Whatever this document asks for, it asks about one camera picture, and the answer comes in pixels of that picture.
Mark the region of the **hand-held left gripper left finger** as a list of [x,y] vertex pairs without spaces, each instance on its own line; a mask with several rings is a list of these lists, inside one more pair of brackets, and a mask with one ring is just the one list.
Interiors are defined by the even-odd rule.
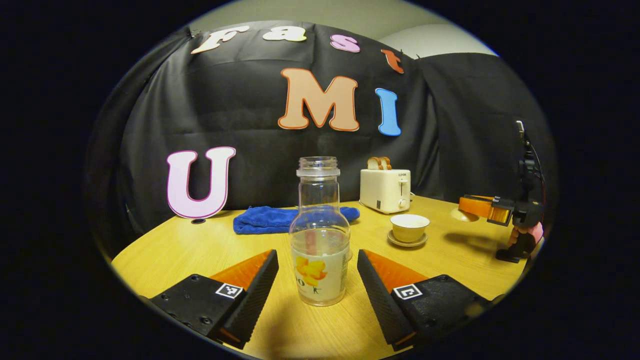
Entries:
[[189,275],[150,302],[204,337],[243,349],[278,270],[277,251],[270,249],[212,276]]

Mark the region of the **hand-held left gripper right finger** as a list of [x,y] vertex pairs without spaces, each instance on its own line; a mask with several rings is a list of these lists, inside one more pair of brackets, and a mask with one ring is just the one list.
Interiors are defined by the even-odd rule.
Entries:
[[384,338],[395,351],[435,341],[492,306],[452,276],[429,278],[370,250],[359,251],[357,267]]

